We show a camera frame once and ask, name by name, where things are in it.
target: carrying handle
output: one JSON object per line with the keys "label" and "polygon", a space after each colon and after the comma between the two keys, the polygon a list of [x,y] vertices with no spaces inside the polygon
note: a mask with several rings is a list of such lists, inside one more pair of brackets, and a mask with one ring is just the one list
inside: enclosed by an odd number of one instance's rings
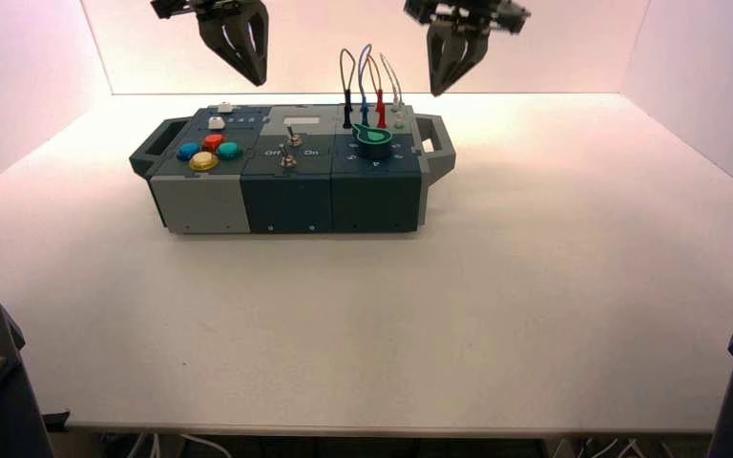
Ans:
{"label": "carrying handle", "polygon": [[192,118],[165,119],[131,155],[131,166],[134,168],[134,172],[147,179],[147,172],[161,160],[161,154],[180,134],[190,119]]}
{"label": "carrying handle", "polygon": [[456,165],[456,150],[453,149],[442,117],[432,114],[416,114],[414,117],[420,132],[420,141],[431,140],[434,147],[434,151],[423,152],[423,158],[429,164],[431,185],[453,170]]}

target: cable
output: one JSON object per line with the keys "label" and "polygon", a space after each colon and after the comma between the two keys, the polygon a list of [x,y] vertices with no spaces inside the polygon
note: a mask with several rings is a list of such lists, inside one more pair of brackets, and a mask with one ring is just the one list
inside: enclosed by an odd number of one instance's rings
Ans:
{"label": "cable", "polygon": [[629,439],[628,445],[625,446],[625,448],[622,449],[622,451],[617,455],[617,458],[622,458],[625,456],[625,453],[628,450],[633,450],[635,454],[639,455],[639,458],[645,458],[644,454],[642,453],[642,450],[639,449],[639,446],[637,445],[636,439]]}
{"label": "cable", "polygon": [[358,58],[358,89],[361,90],[361,98],[367,103],[367,94],[364,92],[364,70],[367,69],[368,56],[372,53],[372,45],[366,45],[361,50]]}
{"label": "cable", "polygon": [[[369,78],[372,79],[372,89],[375,90],[375,96],[378,97],[378,102],[375,104],[375,112],[378,113],[378,128],[385,129],[387,127],[387,106],[384,104],[384,82],[381,80],[381,68],[378,67],[378,63],[375,62],[372,54],[366,60],[369,65]],[[378,87],[375,87],[375,75],[372,74],[372,66],[374,64],[375,72],[378,73]]]}
{"label": "cable", "polygon": [[[344,84],[344,54],[348,55],[350,62],[352,62],[352,67],[349,69],[349,82],[346,86]],[[355,57],[352,56],[352,52],[347,48],[342,48],[341,52],[339,52],[339,70],[341,71],[342,77],[342,91],[349,91],[352,87],[352,75],[355,74]]]}
{"label": "cable", "polygon": [[364,70],[369,62],[369,54],[372,53],[372,45],[366,45],[361,50],[358,59],[358,89],[361,90],[361,124],[369,125],[369,106],[367,105],[367,93],[364,92]]}
{"label": "cable", "polygon": [[586,439],[586,442],[583,443],[582,446],[580,446],[580,453],[577,454],[577,458],[583,458],[583,453],[586,452],[586,447],[588,447],[592,443],[592,441],[594,441],[593,437]]}
{"label": "cable", "polygon": [[667,458],[676,458],[673,456],[673,451],[670,449],[670,446],[667,445],[664,441],[660,442],[661,447],[664,448],[664,451],[667,453]]}
{"label": "cable", "polygon": [[394,84],[394,79],[391,76],[391,73],[389,72],[389,66],[387,65],[387,57],[381,52],[381,63],[384,64],[384,71],[387,73],[387,76],[389,78],[389,84],[392,85],[392,106],[397,107],[397,85]]}
{"label": "cable", "polygon": [[566,442],[566,439],[561,439],[560,442],[557,443],[557,447],[555,448],[555,451],[552,452],[552,458],[555,458],[557,456],[557,453],[560,451],[560,448],[563,447],[563,443]]}
{"label": "cable", "polygon": [[153,435],[153,444],[150,446],[150,458],[157,458],[161,455],[161,451],[158,446],[158,434]]}
{"label": "cable", "polygon": [[381,60],[384,63],[384,66],[387,68],[387,74],[390,75],[389,79],[393,79],[394,83],[392,84],[392,88],[394,85],[397,85],[397,92],[400,95],[400,105],[403,106],[403,88],[400,87],[400,80],[397,79],[397,74],[394,72],[394,69],[391,66],[391,63],[389,62],[389,59],[387,59],[383,54],[381,54]]}
{"label": "cable", "polygon": [[147,434],[139,434],[139,437],[136,439],[136,443],[133,447],[131,447],[131,451],[128,452],[127,458],[134,458],[136,456],[136,453],[141,448],[141,445],[144,444],[144,438],[147,436]]}
{"label": "cable", "polygon": [[220,453],[222,453],[223,456],[225,456],[226,458],[232,458],[232,454],[229,453],[229,450],[227,450],[227,449],[219,446],[218,444],[215,444],[212,441],[207,441],[206,439],[201,439],[199,437],[191,436],[189,434],[181,434],[181,437],[183,437],[184,439],[186,439],[188,441],[197,442],[199,444],[204,444],[205,446],[214,448],[215,450],[217,450]]}
{"label": "cable", "polygon": [[[344,84],[344,54],[349,56],[349,60],[352,62],[352,67],[349,69],[349,82]],[[349,119],[349,114],[352,113],[352,75],[355,74],[355,57],[352,56],[347,48],[342,48],[339,52],[339,70],[341,71],[342,78],[342,90],[344,91],[344,123],[342,128],[350,129],[352,127],[352,121]]]}
{"label": "cable", "polygon": [[617,442],[619,442],[619,439],[614,439],[613,441],[611,441],[611,444],[609,444],[608,447],[606,447],[603,450],[599,451],[597,454],[595,454],[594,456],[592,456],[592,458],[600,458],[602,455],[604,455],[605,453],[607,453],[608,450],[610,450],[611,448],[613,448],[617,444]]}
{"label": "cable", "polygon": [[[368,55],[366,57],[366,64],[369,65],[369,79],[372,80],[372,90],[375,91],[377,94],[378,91],[382,91],[384,89],[384,82],[381,81],[381,68],[378,67],[378,63],[375,62],[375,58],[372,57],[372,54]],[[372,74],[372,64],[375,65],[375,72],[378,73],[378,86],[375,87],[375,75]]]}

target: green button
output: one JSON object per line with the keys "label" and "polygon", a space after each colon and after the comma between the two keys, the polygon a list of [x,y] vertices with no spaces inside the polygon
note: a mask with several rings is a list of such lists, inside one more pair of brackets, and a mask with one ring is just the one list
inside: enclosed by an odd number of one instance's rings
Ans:
{"label": "green button", "polygon": [[234,159],[240,153],[238,144],[234,142],[222,143],[217,149],[218,157],[224,160]]}

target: yellow button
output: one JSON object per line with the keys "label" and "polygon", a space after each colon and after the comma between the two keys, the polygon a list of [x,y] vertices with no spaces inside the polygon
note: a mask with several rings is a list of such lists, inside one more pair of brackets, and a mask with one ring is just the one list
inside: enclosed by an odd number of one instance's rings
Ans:
{"label": "yellow button", "polygon": [[190,168],[196,172],[212,170],[220,162],[217,156],[208,151],[201,151],[190,159]]}

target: pink wall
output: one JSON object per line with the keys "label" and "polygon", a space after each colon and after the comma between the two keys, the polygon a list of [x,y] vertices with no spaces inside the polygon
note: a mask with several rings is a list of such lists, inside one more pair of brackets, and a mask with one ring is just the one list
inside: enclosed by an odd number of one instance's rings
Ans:
{"label": "pink wall", "polygon": [[0,0],[0,173],[108,94],[76,0]]}
{"label": "pink wall", "polygon": [[624,93],[733,176],[733,2],[652,0]]}

